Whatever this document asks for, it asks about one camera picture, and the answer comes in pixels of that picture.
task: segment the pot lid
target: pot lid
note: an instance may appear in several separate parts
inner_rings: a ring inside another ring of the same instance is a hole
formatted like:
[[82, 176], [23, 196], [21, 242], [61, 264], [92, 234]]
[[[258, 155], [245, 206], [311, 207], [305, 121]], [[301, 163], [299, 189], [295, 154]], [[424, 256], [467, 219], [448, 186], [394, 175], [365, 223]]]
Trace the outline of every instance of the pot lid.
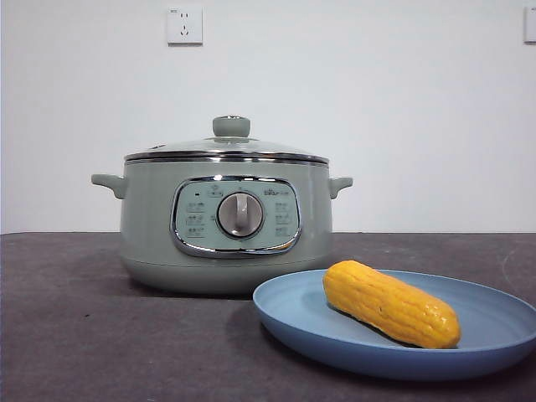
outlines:
[[199, 141], [158, 145], [144, 152], [126, 155], [126, 161], [160, 158], [222, 157], [261, 158], [287, 161], [306, 161], [328, 164], [325, 157], [318, 157], [301, 149], [274, 142], [249, 138], [250, 120], [243, 116], [220, 116], [212, 121], [214, 137]]

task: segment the yellow corn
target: yellow corn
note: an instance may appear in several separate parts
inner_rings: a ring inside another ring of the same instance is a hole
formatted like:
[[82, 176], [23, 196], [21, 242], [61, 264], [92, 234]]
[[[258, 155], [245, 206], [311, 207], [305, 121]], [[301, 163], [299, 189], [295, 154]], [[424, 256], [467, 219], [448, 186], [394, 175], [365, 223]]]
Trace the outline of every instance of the yellow corn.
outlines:
[[460, 340], [451, 306], [365, 264], [338, 262], [327, 270], [323, 285], [334, 307], [393, 339], [423, 348], [452, 348]]

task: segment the pot handle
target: pot handle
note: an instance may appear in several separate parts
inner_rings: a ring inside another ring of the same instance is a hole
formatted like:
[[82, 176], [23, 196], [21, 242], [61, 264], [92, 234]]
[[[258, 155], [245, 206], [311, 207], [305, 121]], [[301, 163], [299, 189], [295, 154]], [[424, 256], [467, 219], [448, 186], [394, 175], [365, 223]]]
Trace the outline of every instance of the pot handle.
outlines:
[[113, 174], [92, 174], [91, 182], [97, 186], [111, 188], [118, 199], [124, 199], [128, 180]]
[[338, 192], [343, 188], [352, 187], [353, 178], [330, 178], [329, 179], [329, 196], [335, 199]]

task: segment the lid knob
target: lid knob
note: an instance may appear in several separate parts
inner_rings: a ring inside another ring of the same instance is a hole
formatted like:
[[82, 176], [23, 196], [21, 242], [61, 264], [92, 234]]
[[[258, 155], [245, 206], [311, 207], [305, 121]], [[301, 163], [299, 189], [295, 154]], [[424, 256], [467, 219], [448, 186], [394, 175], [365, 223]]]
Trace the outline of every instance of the lid knob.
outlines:
[[247, 137], [250, 134], [250, 119], [227, 115], [212, 120], [212, 130], [217, 137]]

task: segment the blue plate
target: blue plate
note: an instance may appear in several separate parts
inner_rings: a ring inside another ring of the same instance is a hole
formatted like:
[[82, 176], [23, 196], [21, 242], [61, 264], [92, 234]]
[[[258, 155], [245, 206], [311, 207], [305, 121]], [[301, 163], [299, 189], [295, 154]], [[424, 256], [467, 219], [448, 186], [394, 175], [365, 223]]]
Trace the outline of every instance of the blue plate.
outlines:
[[536, 347], [536, 309], [517, 297], [467, 281], [382, 271], [449, 303], [461, 324], [453, 349], [413, 348], [327, 304], [326, 270], [271, 279], [253, 301], [264, 326], [286, 346], [333, 367], [390, 379], [469, 379], [504, 369]]

